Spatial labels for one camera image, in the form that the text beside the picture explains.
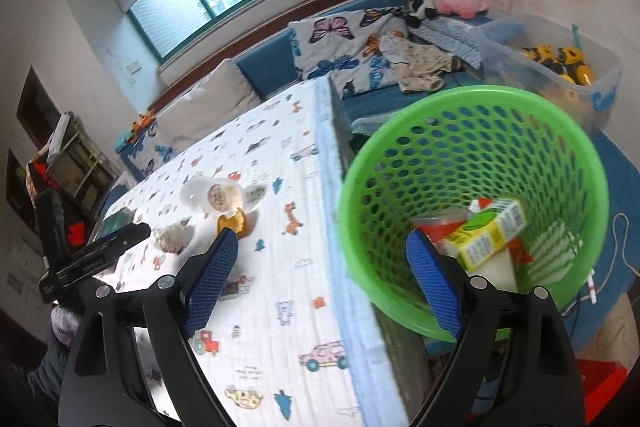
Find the white paper cup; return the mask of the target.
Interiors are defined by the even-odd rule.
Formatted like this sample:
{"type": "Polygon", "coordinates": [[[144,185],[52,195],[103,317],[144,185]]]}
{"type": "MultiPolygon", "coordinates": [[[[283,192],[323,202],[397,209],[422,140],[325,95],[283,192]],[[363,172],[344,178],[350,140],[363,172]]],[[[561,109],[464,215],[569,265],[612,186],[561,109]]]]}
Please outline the white paper cup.
{"type": "Polygon", "coordinates": [[[518,290],[511,255],[507,249],[493,255],[478,268],[477,273],[497,289],[512,291],[512,293],[518,290]]]}

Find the white tissue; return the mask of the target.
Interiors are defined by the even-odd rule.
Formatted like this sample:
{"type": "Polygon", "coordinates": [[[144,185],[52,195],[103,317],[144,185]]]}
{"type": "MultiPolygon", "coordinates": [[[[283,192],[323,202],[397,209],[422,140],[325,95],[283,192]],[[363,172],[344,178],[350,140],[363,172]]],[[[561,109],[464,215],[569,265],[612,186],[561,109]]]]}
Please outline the white tissue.
{"type": "Polygon", "coordinates": [[[163,254],[178,255],[191,242],[194,228],[182,222],[167,225],[153,231],[153,243],[163,254]]]}

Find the green yellow juice carton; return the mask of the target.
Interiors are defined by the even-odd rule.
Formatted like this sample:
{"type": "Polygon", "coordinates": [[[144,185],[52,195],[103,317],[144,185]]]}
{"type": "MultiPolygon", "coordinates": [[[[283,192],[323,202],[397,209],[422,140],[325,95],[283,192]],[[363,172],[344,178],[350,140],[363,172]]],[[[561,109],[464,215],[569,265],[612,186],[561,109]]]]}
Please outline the green yellow juice carton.
{"type": "Polygon", "coordinates": [[[442,253],[474,270],[503,251],[526,229],[522,202],[517,198],[493,200],[439,242],[442,253]]]}

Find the clear pudding cup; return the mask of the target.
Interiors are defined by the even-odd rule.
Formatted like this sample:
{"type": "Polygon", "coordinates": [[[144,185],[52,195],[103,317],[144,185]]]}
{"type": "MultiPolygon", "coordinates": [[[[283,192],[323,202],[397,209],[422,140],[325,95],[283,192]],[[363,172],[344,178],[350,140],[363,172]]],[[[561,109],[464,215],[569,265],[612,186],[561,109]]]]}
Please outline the clear pudding cup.
{"type": "Polygon", "coordinates": [[[179,199],[194,212],[208,213],[213,210],[208,193],[213,186],[213,179],[207,176],[192,176],[182,184],[179,199]]]}

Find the red printed plastic cup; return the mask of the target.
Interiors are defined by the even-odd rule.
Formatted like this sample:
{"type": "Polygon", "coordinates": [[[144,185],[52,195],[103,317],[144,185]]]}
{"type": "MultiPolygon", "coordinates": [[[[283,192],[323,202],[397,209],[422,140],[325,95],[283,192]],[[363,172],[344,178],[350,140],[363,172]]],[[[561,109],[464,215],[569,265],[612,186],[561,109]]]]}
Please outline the red printed plastic cup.
{"type": "Polygon", "coordinates": [[[468,210],[465,208],[448,208],[412,217],[410,223],[414,229],[419,230],[428,239],[439,254],[446,255],[442,241],[461,225],[464,225],[466,219],[468,219],[468,210]]]}

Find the metal shelf rack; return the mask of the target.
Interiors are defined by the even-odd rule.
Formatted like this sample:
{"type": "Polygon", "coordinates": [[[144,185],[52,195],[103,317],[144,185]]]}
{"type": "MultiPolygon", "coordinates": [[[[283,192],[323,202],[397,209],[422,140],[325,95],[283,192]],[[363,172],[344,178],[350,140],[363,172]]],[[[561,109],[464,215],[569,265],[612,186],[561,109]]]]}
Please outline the metal shelf rack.
{"type": "Polygon", "coordinates": [[[58,118],[50,138],[26,166],[26,190],[35,204],[39,193],[55,188],[85,216],[95,218],[119,176],[116,167],[88,137],[70,112],[58,118]]]}

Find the left butterfly pillow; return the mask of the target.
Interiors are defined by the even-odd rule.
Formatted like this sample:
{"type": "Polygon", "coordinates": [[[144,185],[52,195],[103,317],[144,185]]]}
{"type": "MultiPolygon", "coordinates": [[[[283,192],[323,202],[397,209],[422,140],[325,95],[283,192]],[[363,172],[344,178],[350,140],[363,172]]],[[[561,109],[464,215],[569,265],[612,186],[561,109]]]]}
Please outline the left butterfly pillow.
{"type": "Polygon", "coordinates": [[[134,142],[128,142],[118,153],[125,168],[137,182],[149,178],[153,172],[166,165],[176,155],[175,147],[160,132],[160,126],[156,120],[141,130],[134,137],[134,142]]]}

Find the butterfly pillow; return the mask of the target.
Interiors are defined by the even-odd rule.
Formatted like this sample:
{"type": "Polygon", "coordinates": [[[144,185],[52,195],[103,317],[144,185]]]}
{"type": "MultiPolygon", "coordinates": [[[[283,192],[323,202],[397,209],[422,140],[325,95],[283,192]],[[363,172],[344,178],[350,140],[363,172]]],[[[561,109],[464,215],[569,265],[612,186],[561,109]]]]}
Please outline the butterfly pillow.
{"type": "Polygon", "coordinates": [[[339,12],[288,24],[299,78],[329,78],[342,98],[395,86],[380,43],[385,36],[406,35],[406,23],[394,8],[339,12]]]}
{"type": "Polygon", "coordinates": [[[166,165],[176,155],[175,147],[160,132],[160,126],[156,120],[141,130],[134,137],[134,142],[128,142],[118,153],[125,168],[137,182],[149,178],[153,172],[166,165]]]}

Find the orange toy on sofa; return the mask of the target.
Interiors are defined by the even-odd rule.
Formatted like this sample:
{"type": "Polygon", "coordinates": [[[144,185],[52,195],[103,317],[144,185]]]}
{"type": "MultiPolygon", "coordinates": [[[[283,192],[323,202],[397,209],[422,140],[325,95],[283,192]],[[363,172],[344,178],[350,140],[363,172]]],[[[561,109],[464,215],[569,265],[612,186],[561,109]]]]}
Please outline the orange toy on sofa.
{"type": "Polygon", "coordinates": [[[138,133],[143,131],[146,128],[149,128],[151,124],[153,124],[155,120],[154,112],[146,112],[144,114],[140,114],[138,118],[132,123],[131,131],[134,133],[138,133]]]}

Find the patterned white tablecloth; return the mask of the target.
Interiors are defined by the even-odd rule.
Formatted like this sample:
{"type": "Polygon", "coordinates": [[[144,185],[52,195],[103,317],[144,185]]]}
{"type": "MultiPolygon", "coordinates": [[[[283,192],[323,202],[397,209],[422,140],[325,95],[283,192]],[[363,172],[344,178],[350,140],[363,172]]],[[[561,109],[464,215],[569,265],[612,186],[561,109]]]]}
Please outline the patterned white tablecloth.
{"type": "Polygon", "coordinates": [[[250,196],[248,232],[207,325],[190,347],[240,426],[403,426],[408,415],[381,329],[337,245],[341,113],[329,80],[304,81],[212,132],[113,205],[189,240],[130,249],[104,281],[116,291],[174,274],[212,243],[213,213],[183,204],[193,179],[250,196]]]}

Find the beige cushion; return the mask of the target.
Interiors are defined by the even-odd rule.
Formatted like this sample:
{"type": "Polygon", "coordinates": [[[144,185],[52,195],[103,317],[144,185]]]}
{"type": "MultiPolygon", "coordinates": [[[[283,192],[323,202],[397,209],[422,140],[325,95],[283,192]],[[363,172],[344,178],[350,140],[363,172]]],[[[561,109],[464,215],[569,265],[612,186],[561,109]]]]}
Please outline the beige cushion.
{"type": "Polygon", "coordinates": [[[158,133],[169,146],[183,150],[260,103],[241,69],[226,58],[160,111],[158,133]]]}

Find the clear plastic toy bin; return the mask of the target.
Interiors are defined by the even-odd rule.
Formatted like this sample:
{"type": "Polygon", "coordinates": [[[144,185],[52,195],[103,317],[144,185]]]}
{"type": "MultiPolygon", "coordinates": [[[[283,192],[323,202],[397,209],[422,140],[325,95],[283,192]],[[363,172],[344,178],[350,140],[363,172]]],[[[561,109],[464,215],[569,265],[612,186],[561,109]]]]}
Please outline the clear plastic toy bin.
{"type": "Polygon", "coordinates": [[[622,79],[620,59],[577,28],[524,14],[492,20],[472,36],[486,82],[538,94],[588,131],[608,121],[622,79]]]}

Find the beige crumpled clothes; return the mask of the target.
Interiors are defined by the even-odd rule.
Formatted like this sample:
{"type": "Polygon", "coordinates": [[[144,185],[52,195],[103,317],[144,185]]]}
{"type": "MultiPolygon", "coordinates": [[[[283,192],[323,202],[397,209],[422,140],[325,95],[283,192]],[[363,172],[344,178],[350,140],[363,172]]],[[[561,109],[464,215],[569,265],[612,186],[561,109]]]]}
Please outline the beige crumpled clothes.
{"type": "Polygon", "coordinates": [[[439,49],[394,35],[384,36],[378,45],[390,62],[392,77],[402,93],[436,92],[444,76],[463,68],[461,58],[439,49]]]}

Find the blue sofa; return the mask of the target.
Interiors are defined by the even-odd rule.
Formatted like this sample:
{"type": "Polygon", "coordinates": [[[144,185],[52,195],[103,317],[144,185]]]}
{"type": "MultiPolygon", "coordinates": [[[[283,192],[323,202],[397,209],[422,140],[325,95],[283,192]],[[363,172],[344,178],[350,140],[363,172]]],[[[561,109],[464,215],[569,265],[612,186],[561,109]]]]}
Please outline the blue sofa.
{"type": "MultiPolygon", "coordinates": [[[[400,5],[400,0],[352,0],[332,9],[331,13],[356,10],[377,10],[400,5]]],[[[262,101],[271,98],[297,81],[299,73],[294,67],[294,55],[291,51],[288,31],[283,29],[272,34],[231,60],[235,72],[242,72],[246,81],[252,85],[262,101]]],[[[359,118],[382,115],[403,109],[425,98],[425,93],[402,94],[397,87],[386,87],[343,103],[350,121],[359,118]]],[[[620,211],[630,218],[635,227],[639,224],[639,171],[624,153],[600,131],[593,132],[591,139],[596,147],[608,178],[610,188],[610,213],[620,211]]],[[[146,161],[142,158],[141,147],[149,144],[149,139],[140,139],[134,145],[119,145],[116,153],[124,166],[137,181],[145,175],[146,161]]],[[[622,229],[622,222],[608,228],[608,237],[604,243],[604,253],[596,264],[598,271],[611,270],[605,281],[606,286],[598,297],[596,305],[583,303],[579,311],[568,314],[568,327],[573,334],[574,347],[585,349],[591,340],[601,334],[606,318],[614,310],[616,303],[628,303],[626,292],[632,287],[632,275],[623,266],[623,251],[613,253],[613,234],[622,229]]]]}

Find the right butterfly pillow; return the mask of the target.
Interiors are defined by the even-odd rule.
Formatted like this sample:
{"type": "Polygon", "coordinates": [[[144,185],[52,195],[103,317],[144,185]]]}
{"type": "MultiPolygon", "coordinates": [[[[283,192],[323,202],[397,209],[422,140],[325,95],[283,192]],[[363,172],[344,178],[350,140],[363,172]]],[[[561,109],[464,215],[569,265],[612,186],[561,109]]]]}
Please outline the right butterfly pillow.
{"type": "Polygon", "coordinates": [[[385,36],[406,35],[406,23],[394,8],[339,12],[288,24],[299,78],[329,78],[342,98],[395,86],[380,43],[385,36]]]}

